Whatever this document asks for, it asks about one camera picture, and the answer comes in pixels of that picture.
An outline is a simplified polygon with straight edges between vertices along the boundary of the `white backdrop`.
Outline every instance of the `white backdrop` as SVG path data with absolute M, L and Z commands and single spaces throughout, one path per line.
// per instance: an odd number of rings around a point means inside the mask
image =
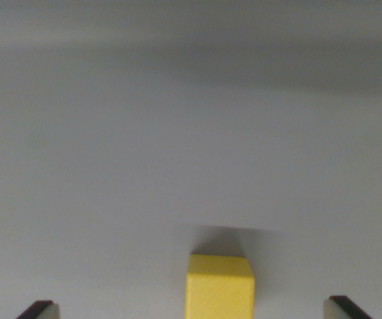
M 382 318 L 382 46 L 0 46 L 0 318 L 182 318 L 207 226 L 256 318 Z

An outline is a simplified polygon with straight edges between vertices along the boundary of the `wooden block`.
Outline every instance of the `wooden block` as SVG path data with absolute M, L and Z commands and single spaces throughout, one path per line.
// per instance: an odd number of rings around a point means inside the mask
M 254 276 L 245 258 L 191 255 L 185 319 L 252 319 Z

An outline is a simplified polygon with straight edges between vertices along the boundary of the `yellow cube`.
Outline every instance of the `yellow cube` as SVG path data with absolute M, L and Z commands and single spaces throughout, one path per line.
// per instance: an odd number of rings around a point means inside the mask
M 191 255 L 185 319 L 252 319 L 254 276 L 245 258 Z

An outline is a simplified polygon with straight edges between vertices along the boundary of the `yellow block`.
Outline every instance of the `yellow block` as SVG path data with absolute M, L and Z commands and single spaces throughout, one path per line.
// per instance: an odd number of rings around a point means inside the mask
M 245 258 L 191 255 L 185 319 L 252 319 L 254 276 Z

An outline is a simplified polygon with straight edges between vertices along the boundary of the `white surface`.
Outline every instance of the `white surface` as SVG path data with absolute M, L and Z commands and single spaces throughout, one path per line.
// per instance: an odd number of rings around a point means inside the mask
M 182 318 L 187 224 L 267 234 L 256 318 L 382 318 L 382 46 L 8 47 L 0 318 Z

